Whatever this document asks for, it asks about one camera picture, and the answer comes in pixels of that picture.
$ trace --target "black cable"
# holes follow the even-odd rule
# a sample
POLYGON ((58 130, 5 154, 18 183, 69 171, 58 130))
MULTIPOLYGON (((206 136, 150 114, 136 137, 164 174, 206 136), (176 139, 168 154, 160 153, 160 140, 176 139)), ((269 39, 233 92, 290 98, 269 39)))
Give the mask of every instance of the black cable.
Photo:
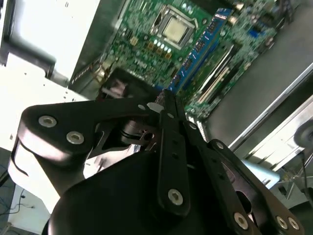
POLYGON ((0 214, 0 216, 1 216, 1 215, 5 215, 5 214, 17 214, 18 212, 20 212, 20 209, 21 209, 21 199, 22 199, 22 194, 23 194, 24 191, 25 191, 25 189, 22 190, 21 195, 20 195, 20 199, 19 199, 19 203, 17 204, 17 205, 19 206, 18 211, 17 211, 17 212, 7 213, 9 210, 11 210, 10 208, 8 208, 4 213, 0 214))
POLYGON ((302 162, 303 174, 304 174, 304 194, 306 195, 306 197, 307 197, 311 207, 313 208, 313 200, 312 200, 312 198, 310 196, 309 189, 308 189, 308 178, 307 178, 307 171, 305 169, 304 154, 302 155, 301 162, 302 162))

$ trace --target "capacitor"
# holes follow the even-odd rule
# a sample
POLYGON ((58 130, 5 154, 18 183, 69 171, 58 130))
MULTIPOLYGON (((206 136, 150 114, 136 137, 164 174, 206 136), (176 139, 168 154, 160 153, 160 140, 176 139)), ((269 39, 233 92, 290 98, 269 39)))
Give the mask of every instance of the capacitor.
POLYGON ((225 36, 225 34, 226 34, 225 30, 222 30, 221 33, 220 33, 220 35, 221 35, 222 37, 225 36))

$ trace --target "silver bolt head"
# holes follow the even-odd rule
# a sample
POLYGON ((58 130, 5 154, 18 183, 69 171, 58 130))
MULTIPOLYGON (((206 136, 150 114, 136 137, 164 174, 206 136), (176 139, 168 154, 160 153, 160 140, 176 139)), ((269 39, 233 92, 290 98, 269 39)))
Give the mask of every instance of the silver bolt head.
POLYGON ((239 212, 234 213, 234 219, 240 228, 242 228, 243 230, 248 230, 249 224, 242 214, 240 214, 239 212))
POLYGON ((184 202, 182 194, 176 189, 170 189, 168 191, 168 198, 176 206, 180 206, 184 202))
POLYGON ((287 223, 283 220, 282 217, 277 216, 277 217, 276 217, 276 220, 277 220, 278 224, 280 225, 280 227, 282 227, 282 228, 285 229, 285 230, 288 229, 288 225, 287 225, 287 223))
POLYGON ((296 229, 296 230, 300 230, 299 225, 297 224, 297 222, 293 219, 293 218, 288 218, 289 223, 291 224, 291 226, 296 229))
POLYGON ((41 126, 51 128, 57 124, 57 120, 51 116, 42 116, 38 119, 38 122, 41 126))
POLYGON ((71 144, 82 144, 85 141, 83 134, 77 131, 71 131, 67 134, 67 141, 71 144))

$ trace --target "floor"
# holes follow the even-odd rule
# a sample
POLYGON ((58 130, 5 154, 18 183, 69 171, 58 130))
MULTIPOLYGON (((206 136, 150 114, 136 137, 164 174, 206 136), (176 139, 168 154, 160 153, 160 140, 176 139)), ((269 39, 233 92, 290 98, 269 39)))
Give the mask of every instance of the floor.
MULTIPOLYGON (((9 161, 10 152, 0 148, 0 173, 6 169, 9 161)), ((9 179, 2 187, 0 187, 0 231, 6 226, 9 215, 1 215, 6 213, 11 207, 15 184, 9 179)), ((5 235, 32 235, 28 231, 11 227, 5 235)))

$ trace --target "electronic component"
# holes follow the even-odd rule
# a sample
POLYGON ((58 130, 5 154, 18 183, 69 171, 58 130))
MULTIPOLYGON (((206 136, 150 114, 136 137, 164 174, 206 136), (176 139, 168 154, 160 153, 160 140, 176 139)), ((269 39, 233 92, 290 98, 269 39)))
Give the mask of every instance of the electronic component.
POLYGON ((227 50, 223 57, 220 59, 216 67, 208 75, 207 79, 202 84, 199 90, 201 92, 201 96, 198 99, 199 103, 203 103, 207 100, 213 89, 222 80, 224 75, 228 72, 229 68, 226 68, 226 66, 228 66, 229 62, 237 54, 240 48, 241 45, 238 44, 231 45, 229 50, 227 50))
POLYGON ((204 45, 205 45, 205 42, 203 40, 200 40, 199 42, 197 42, 196 47, 195 47, 196 52, 199 53, 204 47, 204 45))
POLYGON ((135 36, 133 36, 132 39, 131 39, 131 44, 132 44, 133 46, 136 46, 137 43, 138 43, 138 38, 135 37, 135 36))
POLYGON ((245 4, 242 3, 242 2, 236 2, 236 3, 234 3, 235 9, 238 10, 238 11, 241 11, 241 10, 243 9, 244 5, 245 5, 245 4))
POLYGON ((238 18, 235 16, 230 16, 228 22, 233 26, 237 22, 238 18))
POLYGON ((240 60, 236 63, 236 65, 229 71, 227 69, 227 75, 219 82, 218 87, 215 88, 214 92, 210 95, 209 99, 207 99, 207 103, 211 104, 218 96, 221 96, 222 90, 229 84, 230 80, 238 73, 240 66, 244 63, 244 60, 240 60))
POLYGON ((174 93, 177 93, 179 89, 183 87, 183 85, 193 77, 195 72, 197 72, 197 69, 199 68, 199 66, 208 56, 212 45, 214 45, 216 38, 220 33, 220 30, 227 22, 231 13, 232 13, 232 10, 230 9, 222 9, 222 8, 218 9, 216 14, 212 18, 211 23, 203 32, 197 44, 189 53, 188 57, 183 63, 183 66, 180 68, 180 70, 177 72, 176 76, 172 80, 168 88, 169 90, 171 90, 174 93), (197 52, 196 48, 198 44, 199 43, 203 44, 203 42, 204 42, 203 49, 197 52), (191 64, 187 67, 188 69, 186 70, 185 65, 189 64, 190 61, 191 61, 191 64))
POLYGON ((153 23, 150 33, 180 50, 198 27, 197 19, 191 19, 173 6, 165 5, 153 23))
POLYGON ((192 59, 191 59, 191 58, 188 58, 188 59, 183 63, 183 66, 184 66, 184 68, 185 68, 185 71, 187 71, 187 70, 190 68, 191 64, 192 64, 192 59))

